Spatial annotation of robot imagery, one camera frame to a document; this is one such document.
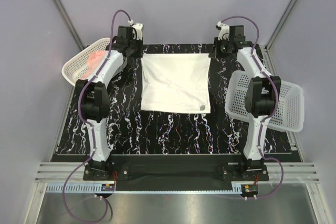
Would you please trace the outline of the white towel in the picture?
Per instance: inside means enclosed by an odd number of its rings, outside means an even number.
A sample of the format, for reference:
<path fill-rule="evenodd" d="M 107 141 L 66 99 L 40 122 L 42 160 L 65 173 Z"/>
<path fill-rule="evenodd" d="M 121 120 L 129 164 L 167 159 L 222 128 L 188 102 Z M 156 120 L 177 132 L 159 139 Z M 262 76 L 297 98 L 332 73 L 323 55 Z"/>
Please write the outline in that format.
<path fill-rule="evenodd" d="M 208 54 L 145 54 L 141 58 L 141 110 L 208 114 Z"/>

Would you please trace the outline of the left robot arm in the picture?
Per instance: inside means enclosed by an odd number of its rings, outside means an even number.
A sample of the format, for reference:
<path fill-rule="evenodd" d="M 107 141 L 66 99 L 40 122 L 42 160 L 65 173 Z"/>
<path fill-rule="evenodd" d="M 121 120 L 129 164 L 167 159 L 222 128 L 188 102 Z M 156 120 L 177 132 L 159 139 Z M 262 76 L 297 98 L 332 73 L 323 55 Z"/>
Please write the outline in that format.
<path fill-rule="evenodd" d="M 106 133 L 111 105 L 107 87 L 111 79 L 125 68 L 129 57 L 142 57 L 142 45 L 143 24 L 119 26 L 107 50 L 92 53 L 88 71 L 76 81 L 78 114 L 87 127 L 90 143 L 85 165 L 95 170 L 95 174 L 103 180 L 113 175 Z"/>

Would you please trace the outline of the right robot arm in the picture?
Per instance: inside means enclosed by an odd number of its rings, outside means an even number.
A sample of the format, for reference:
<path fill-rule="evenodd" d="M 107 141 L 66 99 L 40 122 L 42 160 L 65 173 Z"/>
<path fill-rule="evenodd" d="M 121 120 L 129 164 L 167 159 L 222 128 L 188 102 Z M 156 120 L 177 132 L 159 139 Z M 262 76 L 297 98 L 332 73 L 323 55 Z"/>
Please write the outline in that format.
<path fill-rule="evenodd" d="M 216 29 L 219 34 L 214 38 L 209 57 L 224 59 L 234 56 L 250 77 L 244 99 L 249 127 L 242 162 L 238 167 L 239 176 L 250 180 L 263 168 L 266 160 L 263 141 L 268 122 L 278 107 L 281 79 L 273 77 L 262 65 L 255 49 L 256 44 L 245 41 L 243 25 L 228 26 L 218 22 Z"/>

